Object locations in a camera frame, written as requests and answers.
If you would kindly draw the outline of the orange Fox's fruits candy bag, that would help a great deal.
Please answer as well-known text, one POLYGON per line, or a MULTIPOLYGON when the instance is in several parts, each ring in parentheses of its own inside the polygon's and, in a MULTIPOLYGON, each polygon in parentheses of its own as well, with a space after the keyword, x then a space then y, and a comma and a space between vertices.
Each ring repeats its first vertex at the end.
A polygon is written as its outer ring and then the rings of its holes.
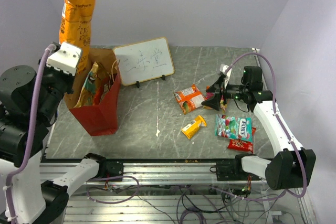
POLYGON ((222 88, 216 88, 212 86, 206 87, 206 97, 202 102, 202 106, 207 109, 214 109, 225 113, 227 103, 223 97, 222 88))

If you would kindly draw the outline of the gold teal snack bag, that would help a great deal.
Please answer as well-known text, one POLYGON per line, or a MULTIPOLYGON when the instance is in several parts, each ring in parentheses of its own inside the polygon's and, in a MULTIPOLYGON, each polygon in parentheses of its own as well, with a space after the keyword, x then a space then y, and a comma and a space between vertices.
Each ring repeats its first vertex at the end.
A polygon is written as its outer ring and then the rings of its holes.
POLYGON ((89 71, 85 82, 82 86, 79 99, 74 106, 74 108, 80 108, 82 106, 92 106, 93 105, 93 97, 95 94, 95 81, 98 76, 107 76, 109 73, 104 68, 104 66, 99 62, 94 62, 91 70, 89 71))

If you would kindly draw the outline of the red brown paper bag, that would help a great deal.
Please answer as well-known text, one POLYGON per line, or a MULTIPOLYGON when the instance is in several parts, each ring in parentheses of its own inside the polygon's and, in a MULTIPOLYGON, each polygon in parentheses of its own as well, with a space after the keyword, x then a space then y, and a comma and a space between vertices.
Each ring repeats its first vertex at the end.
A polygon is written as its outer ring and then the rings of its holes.
POLYGON ((91 136, 114 134, 118 129, 117 103, 121 78, 119 61, 110 48, 90 48, 87 63, 76 74, 67 108, 91 136))

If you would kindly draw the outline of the red Doritos chip bag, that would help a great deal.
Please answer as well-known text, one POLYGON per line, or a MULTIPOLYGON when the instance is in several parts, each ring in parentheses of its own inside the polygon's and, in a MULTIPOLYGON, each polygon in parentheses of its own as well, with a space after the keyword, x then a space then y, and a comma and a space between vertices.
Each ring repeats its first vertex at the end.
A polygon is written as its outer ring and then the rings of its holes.
POLYGON ((98 105, 104 98, 105 94, 110 90, 113 84, 113 79, 111 75, 98 76, 95 81, 95 94, 93 97, 93 105, 98 105))

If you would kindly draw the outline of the orange chip bag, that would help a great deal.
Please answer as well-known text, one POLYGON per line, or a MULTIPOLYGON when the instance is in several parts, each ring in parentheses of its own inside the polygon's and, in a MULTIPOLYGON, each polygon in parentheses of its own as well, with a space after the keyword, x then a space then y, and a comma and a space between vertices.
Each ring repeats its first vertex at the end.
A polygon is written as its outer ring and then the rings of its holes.
POLYGON ((59 41, 68 42, 82 50, 77 72, 84 71, 88 63, 91 44, 91 21, 96 0, 64 0, 59 28, 59 41))

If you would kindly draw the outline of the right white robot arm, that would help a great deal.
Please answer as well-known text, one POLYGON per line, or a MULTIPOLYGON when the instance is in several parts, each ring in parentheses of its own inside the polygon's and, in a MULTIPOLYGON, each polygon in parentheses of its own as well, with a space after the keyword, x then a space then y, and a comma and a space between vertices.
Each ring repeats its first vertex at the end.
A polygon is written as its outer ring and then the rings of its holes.
POLYGON ((273 93, 263 89, 262 69, 247 66, 243 69, 241 84, 230 84, 230 68, 221 65, 219 78, 207 92, 213 96, 202 105, 219 110, 220 102, 243 101, 262 124, 274 152, 272 159, 260 158, 255 154, 236 155, 231 167, 236 179, 249 174, 265 179, 273 190, 306 188, 316 162, 313 150, 305 149, 289 130, 279 111, 273 93))

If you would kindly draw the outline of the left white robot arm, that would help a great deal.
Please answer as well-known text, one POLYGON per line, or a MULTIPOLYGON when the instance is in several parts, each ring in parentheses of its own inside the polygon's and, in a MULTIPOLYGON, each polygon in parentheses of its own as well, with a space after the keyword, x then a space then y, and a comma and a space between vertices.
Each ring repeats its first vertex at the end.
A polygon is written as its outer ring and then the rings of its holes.
POLYGON ((51 223, 84 182, 106 177, 106 159, 89 153, 59 178, 40 178, 44 138, 74 79, 47 66, 38 71, 15 66, 1 75, 1 175, 7 204, 1 223, 51 223))

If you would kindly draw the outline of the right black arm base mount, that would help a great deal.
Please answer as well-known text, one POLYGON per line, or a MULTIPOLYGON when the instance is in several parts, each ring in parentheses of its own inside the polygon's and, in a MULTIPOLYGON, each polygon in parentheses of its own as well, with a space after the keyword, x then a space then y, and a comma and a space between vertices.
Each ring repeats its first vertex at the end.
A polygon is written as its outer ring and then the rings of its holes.
POLYGON ((257 175, 243 171, 242 159, 245 156, 254 156, 254 154, 238 154, 235 158, 221 159, 214 166, 209 168, 211 173, 216 174, 217 181, 238 181, 247 180, 260 180, 257 175))

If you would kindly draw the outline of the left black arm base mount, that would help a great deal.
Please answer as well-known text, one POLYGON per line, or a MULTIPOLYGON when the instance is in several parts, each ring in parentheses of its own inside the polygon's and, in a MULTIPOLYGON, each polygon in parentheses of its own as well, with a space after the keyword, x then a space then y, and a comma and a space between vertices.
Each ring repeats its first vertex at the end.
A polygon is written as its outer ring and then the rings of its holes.
POLYGON ((120 161, 102 161, 99 163, 99 169, 96 178, 117 177, 114 179, 109 179, 109 181, 120 182, 122 181, 121 176, 123 175, 123 168, 123 164, 120 161))

